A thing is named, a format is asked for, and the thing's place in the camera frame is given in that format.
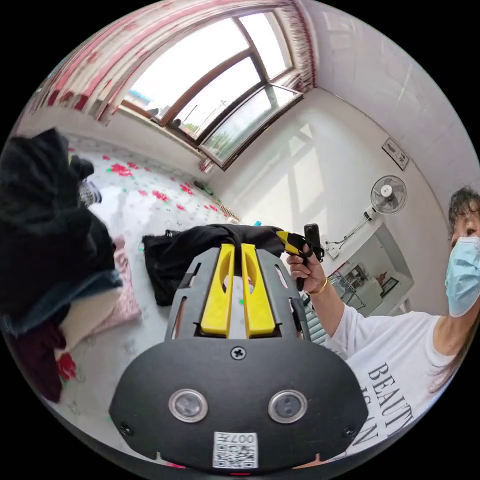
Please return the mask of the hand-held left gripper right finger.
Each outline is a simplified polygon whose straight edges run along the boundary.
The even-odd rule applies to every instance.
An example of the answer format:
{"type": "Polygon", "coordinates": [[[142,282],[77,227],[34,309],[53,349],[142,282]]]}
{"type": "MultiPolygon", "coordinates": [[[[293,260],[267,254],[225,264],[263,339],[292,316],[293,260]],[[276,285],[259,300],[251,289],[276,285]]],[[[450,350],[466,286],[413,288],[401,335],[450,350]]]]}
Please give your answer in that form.
{"type": "Polygon", "coordinates": [[[248,336],[271,336],[276,327],[256,247],[241,245],[241,279],[245,331],[248,336]]]}

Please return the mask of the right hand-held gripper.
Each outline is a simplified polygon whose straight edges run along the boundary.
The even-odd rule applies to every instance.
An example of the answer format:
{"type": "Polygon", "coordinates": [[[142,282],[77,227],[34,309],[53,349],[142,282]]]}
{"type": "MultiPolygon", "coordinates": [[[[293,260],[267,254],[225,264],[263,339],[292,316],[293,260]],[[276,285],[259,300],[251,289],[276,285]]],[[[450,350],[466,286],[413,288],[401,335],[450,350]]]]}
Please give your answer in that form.
{"type": "Polygon", "coordinates": [[[277,231],[288,253],[290,277],[300,292],[320,292],[324,288],[324,270],[311,242],[300,234],[277,231]]]}

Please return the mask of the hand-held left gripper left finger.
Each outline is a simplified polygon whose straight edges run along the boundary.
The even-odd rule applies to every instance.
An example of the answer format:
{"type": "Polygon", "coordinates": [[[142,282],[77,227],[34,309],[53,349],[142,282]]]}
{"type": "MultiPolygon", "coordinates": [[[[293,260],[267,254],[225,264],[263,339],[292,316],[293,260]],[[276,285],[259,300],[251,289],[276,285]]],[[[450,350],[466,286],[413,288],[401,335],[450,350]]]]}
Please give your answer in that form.
{"type": "Polygon", "coordinates": [[[219,249],[200,328],[204,334],[228,334],[230,330],[235,246],[223,244],[219,249]]]}

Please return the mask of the person's right hand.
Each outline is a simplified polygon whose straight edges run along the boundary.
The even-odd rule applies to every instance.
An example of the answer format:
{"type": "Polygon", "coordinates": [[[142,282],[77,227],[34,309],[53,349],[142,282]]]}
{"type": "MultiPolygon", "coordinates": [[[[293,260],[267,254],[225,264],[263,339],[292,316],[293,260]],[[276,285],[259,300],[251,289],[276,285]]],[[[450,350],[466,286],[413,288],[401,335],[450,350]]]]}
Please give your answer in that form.
{"type": "Polygon", "coordinates": [[[286,262],[290,269],[290,276],[299,292],[317,295],[326,289],[328,278],[315,250],[307,244],[304,245],[303,250],[302,256],[288,254],[286,262]]]}

